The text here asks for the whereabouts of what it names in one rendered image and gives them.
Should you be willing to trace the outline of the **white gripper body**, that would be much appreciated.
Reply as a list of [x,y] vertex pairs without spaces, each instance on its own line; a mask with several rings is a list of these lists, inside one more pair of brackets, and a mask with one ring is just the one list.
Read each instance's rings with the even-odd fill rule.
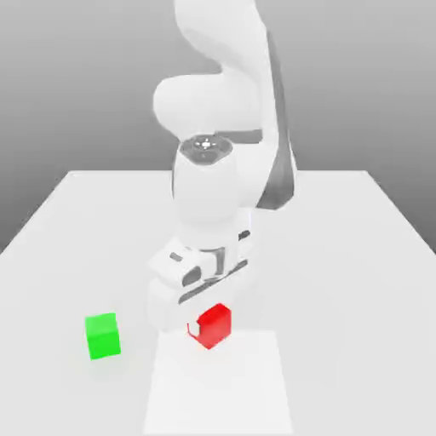
[[177,289],[162,278],[151,280],[147,290],[147,318],[160,331],[182,329],[218,303],[231,307],[238,295],[255,281],[255,263],[243,260],[223,278],[200,280],[187,288]]

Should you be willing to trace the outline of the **small red cube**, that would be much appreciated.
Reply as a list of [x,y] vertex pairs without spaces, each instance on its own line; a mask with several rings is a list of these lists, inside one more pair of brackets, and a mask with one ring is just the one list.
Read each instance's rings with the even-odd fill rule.
[[196,329],[187,324],[187,333],[206,349],[215,347],[232,332],[232,311],[221,303],[215,304],[201,314]]

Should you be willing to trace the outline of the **small green cube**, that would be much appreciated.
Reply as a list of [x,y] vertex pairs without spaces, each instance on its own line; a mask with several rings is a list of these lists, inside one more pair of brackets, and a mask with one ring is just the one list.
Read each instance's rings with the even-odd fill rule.
[[115,313],[102,313],[85,318],[85,334],[91,360],[121,353],[120,336]]

